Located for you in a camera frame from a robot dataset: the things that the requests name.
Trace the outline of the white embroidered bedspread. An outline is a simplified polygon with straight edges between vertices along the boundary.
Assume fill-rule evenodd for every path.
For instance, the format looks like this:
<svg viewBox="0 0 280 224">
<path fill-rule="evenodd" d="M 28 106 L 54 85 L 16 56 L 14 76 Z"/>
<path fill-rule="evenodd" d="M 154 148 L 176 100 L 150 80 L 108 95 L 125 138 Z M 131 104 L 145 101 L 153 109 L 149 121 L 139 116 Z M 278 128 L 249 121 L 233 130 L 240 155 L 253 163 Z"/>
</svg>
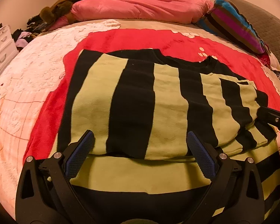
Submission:
<svg viewBox="0 0 280 224">
<path fill-rule="evenodd" d="M 15 215 L 15 196 L 32 128 L 48 94 L 65 74 L 63 58 L 91 32 L 116 20 L 81 22 L 36 37 L 0 75 L 0 203 Z"/>
</svg>

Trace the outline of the grey quilted headboard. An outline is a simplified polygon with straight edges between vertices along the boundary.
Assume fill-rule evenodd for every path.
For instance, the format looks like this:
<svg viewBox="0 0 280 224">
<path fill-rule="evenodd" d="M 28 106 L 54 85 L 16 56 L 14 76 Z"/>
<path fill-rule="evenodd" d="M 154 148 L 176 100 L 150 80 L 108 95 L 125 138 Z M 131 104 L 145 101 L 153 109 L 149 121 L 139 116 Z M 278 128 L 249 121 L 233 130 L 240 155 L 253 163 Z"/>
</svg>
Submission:
<svg viewBox="0 0 280 224">
<path fill-rule="evenodd" d="M 280 19 L 245 0 L 229 0 L 252 23 L 259 36 L 267 43 L 280 64 Z"/>
</svg>

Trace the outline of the white plastic drawer unit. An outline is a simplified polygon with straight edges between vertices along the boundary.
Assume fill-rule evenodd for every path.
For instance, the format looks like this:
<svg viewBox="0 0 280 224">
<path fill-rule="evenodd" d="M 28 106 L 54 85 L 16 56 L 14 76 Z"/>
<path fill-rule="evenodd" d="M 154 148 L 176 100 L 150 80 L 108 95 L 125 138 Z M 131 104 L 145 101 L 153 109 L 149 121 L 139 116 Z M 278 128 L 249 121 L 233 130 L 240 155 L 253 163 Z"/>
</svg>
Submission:
<svg viewBox="0 0 280 224">
<path fill-rule="evenodd" d="M 5 25 L 0 28 L 0 75 L 17 54 L 10 26 Z"/>
</svg>

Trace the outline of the pile of dark clothes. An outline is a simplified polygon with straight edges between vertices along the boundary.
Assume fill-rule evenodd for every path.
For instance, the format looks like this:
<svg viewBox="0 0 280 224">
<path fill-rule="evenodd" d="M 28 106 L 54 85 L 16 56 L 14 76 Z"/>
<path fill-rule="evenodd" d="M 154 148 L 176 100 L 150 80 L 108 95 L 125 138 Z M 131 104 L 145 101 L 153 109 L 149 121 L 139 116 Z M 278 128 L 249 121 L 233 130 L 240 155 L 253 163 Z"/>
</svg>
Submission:
<svg viewBox="0 0 280 224">
<path fill-rule="evenodd" d="M 20 52 L 33 39 L 44 32 L 47 26 L 48 24 L 40 18 L 40 15 L 30 18 L 27 22 L 27 28 L 25 30 L 17 29 L 11 35 L 17 50 Z"/>
</svg>

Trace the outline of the green black striped sweater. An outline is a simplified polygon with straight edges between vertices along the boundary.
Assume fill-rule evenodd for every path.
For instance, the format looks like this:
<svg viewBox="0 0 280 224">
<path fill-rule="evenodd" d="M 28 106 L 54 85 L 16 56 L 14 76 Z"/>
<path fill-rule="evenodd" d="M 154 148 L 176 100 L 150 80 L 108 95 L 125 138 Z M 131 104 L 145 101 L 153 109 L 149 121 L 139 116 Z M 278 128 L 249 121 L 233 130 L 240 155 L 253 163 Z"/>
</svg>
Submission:
<svg viewBox="0 0 280 224">
<path fill-rule="evenodd" d="M 83 50 L 66 85 L 57 150 L 94 132 L 95 144 L 72 183 L 97 223 L 183 221 L 209 185 L 188 148 L 190 131 L 233 158 L 253 157 L 265 214 L 278 203 L 276 133 L 256 117 L 268 105 L 267 94 L 227 65 L 153 49 Z"/>
</svg>

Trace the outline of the red floral blanket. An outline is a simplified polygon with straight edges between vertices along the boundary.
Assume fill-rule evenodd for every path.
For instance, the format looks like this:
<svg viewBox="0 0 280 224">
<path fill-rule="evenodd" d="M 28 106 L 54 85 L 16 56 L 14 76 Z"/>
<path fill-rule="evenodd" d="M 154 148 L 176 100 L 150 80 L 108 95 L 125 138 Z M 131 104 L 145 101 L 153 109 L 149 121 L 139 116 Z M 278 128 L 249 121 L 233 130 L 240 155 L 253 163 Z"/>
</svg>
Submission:
<svg viewBox="0 0 280 224">
<path fill-rule="evenodd" d="M 109 53 L 118 50 L 159 49 L 165 56 L 171 56 L 190 62 L 204 60 L 200 49 L 206 56 L 215 56 L 233 72 L 254 81 L 258 90 L 269 97 L 269 107 L 280 111 L 280 95 L 271 80 L 265 75 L 261 63 L 246 53 L 237 50 L 230 43 L 212 41 L 196 36 L 189 38 L 171 30 L 153 29 L 112 29 L 105 32 L 92 32 L 72 51 L 65 55 L 63 64 L 65 75 L 48 94 L 35 125 L 31 131 L 23 159 L 34 156 L 47 158 L 60 127 L 64 112 L 66 95 L 74 67 L 81 50 L 95 50 Z"/>
</svg>

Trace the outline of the striped colourful pillow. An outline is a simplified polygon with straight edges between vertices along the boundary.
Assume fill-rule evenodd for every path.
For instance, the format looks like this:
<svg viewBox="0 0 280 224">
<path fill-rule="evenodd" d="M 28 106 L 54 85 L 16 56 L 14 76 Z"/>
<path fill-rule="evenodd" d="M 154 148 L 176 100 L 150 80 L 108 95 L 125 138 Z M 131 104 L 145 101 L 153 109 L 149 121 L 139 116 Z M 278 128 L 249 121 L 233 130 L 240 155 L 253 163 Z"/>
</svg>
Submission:
<svg viewBox="0 0 280 224">
<path fill-rule="evenodd" d="M 253 25 L 229 0 L 215 0 L 213 8 L 196 25 L 249 53 L 261 55 L 270 51 Z"/>
</svg>

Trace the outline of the pink duvet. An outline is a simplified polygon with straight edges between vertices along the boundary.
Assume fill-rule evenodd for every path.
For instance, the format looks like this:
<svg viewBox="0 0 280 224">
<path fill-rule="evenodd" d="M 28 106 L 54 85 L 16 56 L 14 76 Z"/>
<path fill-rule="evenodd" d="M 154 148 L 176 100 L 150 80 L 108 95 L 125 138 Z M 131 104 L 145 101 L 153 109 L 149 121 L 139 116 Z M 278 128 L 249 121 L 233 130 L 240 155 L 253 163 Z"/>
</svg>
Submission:
<svg viewBox="0 0 280 224">
<path fill-rule="evenodd" d="M 81 0 L 70 10 L 74 22 L 100 19 L 144 19 L 196 23 L 211 8 L 211 0 Z"/>
</svg>

